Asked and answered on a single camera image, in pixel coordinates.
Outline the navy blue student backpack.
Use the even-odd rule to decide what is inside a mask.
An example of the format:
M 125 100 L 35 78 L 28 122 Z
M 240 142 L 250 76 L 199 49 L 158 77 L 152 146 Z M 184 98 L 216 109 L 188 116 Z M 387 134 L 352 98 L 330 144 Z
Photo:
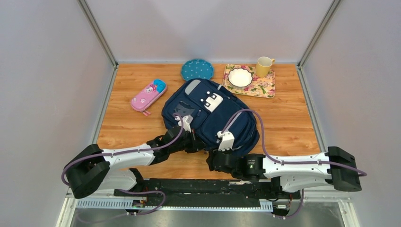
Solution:
M 244 156 L 252 151 L 260 138 L 255 116 L 247 110 L 248 106 L 221 84 L 207 79 L 191 79 L 166 101 L 161 115 L 167 129 L 178 124 L 174 113 L 182 117 L 190 115 L 190 127 L 211 151 L 218 149 L 221 143 L 217 133 L 237 111 L 241 111 L 227 130 L 234 136 L 232 153 Z

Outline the pink cartoon pencil case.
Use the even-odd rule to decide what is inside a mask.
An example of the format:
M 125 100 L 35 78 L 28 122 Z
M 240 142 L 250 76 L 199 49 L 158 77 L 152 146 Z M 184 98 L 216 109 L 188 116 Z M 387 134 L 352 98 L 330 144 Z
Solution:
M 155 101 L 157 101 L 167 90 L 167 84 L 155 79 L 146 85 L 130 102 L 132 109 L 141 112 L 145 116 L 151 115 L 147 110 Z

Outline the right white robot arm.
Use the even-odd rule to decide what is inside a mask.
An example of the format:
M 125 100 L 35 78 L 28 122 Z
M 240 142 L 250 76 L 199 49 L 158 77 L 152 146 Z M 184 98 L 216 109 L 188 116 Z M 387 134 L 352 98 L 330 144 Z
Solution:
M 339 147 L 308 156 L 267 156 L 248 154 L 243 157 L 216 151 L 209 154 L 210 171 L 230 174 L 233 178 L 257 182 L 270 179 L 270 193 L 282 198 L 288 192 L 332 185 L 337 191 L 359 192 L 360 177 L 353 155 Z

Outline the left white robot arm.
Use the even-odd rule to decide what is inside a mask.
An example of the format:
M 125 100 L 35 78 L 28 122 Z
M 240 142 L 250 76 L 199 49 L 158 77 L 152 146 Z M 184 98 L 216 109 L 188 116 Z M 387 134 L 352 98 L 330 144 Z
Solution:
M 76 199 L 100 190 L 118 189 L 132 196 L 144 192 L 136 166 L 150 166 L 166 161 L 175 152 L 196 153 L 206 144 L 193 130 L 175 126 L 164 135 L 136 147 L 101 149 L 91 144 L 75 156 L 63 169 L 61 179 Z

